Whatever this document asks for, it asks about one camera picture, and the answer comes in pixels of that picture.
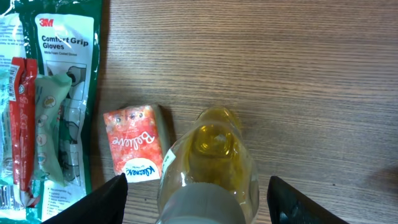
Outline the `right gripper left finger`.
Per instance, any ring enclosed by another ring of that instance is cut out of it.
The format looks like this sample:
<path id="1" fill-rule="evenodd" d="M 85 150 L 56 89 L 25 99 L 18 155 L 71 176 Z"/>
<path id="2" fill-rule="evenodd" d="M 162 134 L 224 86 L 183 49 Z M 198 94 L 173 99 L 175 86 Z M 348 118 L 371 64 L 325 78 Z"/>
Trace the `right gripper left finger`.
<path id="1" fill-rule="evenodd" d="M 117 175 L 43 224 L 121 224 L 127 193 L 126 176 Z"/>

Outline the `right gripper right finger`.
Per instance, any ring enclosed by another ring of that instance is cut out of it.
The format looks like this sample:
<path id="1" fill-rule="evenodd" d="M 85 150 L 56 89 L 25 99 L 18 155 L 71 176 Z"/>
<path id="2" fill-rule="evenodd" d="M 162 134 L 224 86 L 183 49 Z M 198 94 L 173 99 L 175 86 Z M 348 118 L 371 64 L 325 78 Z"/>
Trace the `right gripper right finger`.
<path id="1" fill-rule="evenodd" d="M 272 224 L 348 224 L 273 175 L 267 189 Z"/>

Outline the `small red patterned box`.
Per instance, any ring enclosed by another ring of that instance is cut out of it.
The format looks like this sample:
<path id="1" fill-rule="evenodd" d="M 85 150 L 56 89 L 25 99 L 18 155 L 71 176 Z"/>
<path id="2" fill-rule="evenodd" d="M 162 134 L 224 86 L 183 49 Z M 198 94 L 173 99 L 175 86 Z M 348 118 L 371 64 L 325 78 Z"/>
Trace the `small red patterned box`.
<path id="1" fill-rule="evenodd" d="M 103 118 L 114 173 L 124 174 L 129 183 L 160 179 L 171 143 L 160 106 L 130 106 Z"/>

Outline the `yellow liquid bottle silver cap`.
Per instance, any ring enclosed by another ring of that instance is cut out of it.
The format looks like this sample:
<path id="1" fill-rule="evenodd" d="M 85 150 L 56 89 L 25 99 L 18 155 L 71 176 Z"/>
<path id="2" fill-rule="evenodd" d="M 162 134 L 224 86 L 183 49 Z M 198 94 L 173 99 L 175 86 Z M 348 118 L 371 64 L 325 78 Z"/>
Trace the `yellow liquid bottle silver cap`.
<path id="1" fill-rule="evenodd" d="M 157 203 L 157 223 L 256 221 L 257 168 L 230 110 L 204 110 L 167 151 Z"/>

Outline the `light green wipes sachet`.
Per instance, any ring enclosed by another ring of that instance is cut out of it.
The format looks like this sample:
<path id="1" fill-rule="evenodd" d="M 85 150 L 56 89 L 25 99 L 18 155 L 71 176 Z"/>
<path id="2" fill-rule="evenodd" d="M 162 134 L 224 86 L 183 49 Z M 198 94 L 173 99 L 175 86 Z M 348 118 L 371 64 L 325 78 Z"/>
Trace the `light green wipes sachet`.
<path id="1" fill-rule="evenodd" d="M 64 186 L 58 161 L 60 105 L 72 79 L 66 74 L 35 79 L 35 176 Z"/>

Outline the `red snack stick packet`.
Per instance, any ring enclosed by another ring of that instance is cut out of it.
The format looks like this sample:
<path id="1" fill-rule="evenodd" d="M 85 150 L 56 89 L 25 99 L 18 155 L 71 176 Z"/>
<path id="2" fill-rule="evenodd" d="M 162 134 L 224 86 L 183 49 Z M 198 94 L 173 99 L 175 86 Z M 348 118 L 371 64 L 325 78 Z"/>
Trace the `red snack stick packet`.
<path id="1" fill-rule="evenodd" d="M 39 199 L 31 190 L 35 152 L 35 79 L 37 61 L 14 57 L 9 77 L 9 115 L 12 141 L 12 175 L 15 200 L 34 207 Z"/>

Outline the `green 3M gloves package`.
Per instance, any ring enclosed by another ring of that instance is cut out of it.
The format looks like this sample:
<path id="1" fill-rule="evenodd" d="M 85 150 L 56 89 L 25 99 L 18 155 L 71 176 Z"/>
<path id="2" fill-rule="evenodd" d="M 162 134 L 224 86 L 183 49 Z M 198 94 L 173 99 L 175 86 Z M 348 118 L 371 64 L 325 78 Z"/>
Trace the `green 3M gloves package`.
<path id="1" fill-rule="evenodd" d="M 100 67 L 101 1 L 2 1 L 1 68 L 13 57 L 34 58 L 45 76 L 67 75 L 72 85 L 53 130 L 61 183 L 35 170 L 40 202 L 22 208 L 11 184 L 1 186 L 2 223 L 41 223 L 91 193 L 90 127 Z"/>

